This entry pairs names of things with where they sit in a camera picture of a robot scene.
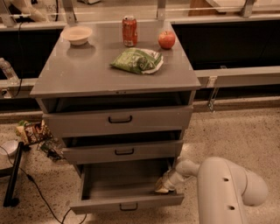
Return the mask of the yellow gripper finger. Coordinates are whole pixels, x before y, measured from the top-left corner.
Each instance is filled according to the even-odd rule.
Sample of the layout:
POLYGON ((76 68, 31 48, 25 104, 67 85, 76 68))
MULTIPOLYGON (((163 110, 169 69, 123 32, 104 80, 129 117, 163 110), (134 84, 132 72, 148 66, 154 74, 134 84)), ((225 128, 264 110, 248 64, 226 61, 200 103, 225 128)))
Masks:
POLYGON ((161 177, 155 184, 156 193, 168 193, 172 189, 168 178, 161 177))

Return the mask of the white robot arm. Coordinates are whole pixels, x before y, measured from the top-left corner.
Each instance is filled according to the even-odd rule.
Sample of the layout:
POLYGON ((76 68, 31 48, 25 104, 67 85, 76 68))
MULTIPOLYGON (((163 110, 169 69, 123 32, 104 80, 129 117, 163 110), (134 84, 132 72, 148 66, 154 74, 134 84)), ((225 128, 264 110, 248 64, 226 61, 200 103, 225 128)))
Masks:
POLYGON ((155 191, 168 193, 190 177, 197 179, 199 224, 249 224, 244 207, 260 206, 269 194, 262 177, 221 157, 201 164, 179 158, 155 191))

